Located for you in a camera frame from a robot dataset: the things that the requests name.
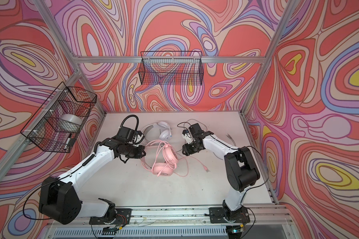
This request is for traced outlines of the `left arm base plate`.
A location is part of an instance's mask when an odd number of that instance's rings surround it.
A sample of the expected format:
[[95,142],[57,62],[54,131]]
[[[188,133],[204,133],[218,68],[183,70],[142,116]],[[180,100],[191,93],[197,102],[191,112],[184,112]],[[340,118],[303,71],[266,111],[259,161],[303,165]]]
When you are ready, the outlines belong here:
[[130,223],[131,208],[116,208],[106,213],[103,217],[91,217],[90,225],[116,225],[125,226]]

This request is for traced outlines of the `pink cat-ear headphones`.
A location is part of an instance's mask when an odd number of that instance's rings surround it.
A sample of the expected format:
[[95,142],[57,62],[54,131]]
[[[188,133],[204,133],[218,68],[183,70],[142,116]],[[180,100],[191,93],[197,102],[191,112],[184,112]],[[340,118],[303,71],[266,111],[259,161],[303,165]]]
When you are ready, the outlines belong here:
[[153,140],[147,143],[145,147],[152,146],[157,146],[155,161],[152,166],[149,166],[143,157],[141,159],[142,166],[157,177],[171,176],[177,168],[177,164],[179,162],[177,153],[175,152],[173,146],[167,141]]

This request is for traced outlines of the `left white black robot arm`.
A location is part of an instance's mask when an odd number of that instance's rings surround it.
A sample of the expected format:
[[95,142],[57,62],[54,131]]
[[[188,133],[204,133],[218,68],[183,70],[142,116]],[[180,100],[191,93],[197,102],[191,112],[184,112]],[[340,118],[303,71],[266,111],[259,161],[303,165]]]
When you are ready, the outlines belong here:
[[104,198],[84,201],[78,193],[102,167],[116,158],[123,162],[146,156],[145,146],[107,138],[97,142],[94,152],[69,171],[42,182],[38,210],[41,214],[67,225],[76,218],[93,218],[104,224],[116,221],[115,203]]

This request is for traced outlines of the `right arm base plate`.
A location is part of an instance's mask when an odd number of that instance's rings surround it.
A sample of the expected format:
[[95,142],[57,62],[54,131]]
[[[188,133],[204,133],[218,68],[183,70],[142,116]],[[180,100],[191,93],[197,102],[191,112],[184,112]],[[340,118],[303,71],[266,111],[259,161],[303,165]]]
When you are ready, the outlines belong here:
[[236,211],[230,211],[227,207],[211,207],[205,215],[210,218],[212,224],[239,223],[246,225],[250,223],[250,217],[246,207],[241,207]]

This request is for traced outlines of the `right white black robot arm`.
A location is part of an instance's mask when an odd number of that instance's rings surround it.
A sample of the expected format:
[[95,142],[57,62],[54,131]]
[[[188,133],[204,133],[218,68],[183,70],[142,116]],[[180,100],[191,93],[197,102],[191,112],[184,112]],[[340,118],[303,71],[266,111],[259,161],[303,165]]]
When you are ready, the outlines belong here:
[[238,221],[246,214],[242,204],[245,196],[260,179],[260,172],[250,149],[230,145],[213,132],[202,130],[198,123],[184,129],[182,138],[185,140],[183,155],[191,156],[202,150],[209,150],[224,161],[230,189],[222,202],[222,212],[210,213],[209,216],[212,220],[221,218],[228,223]]

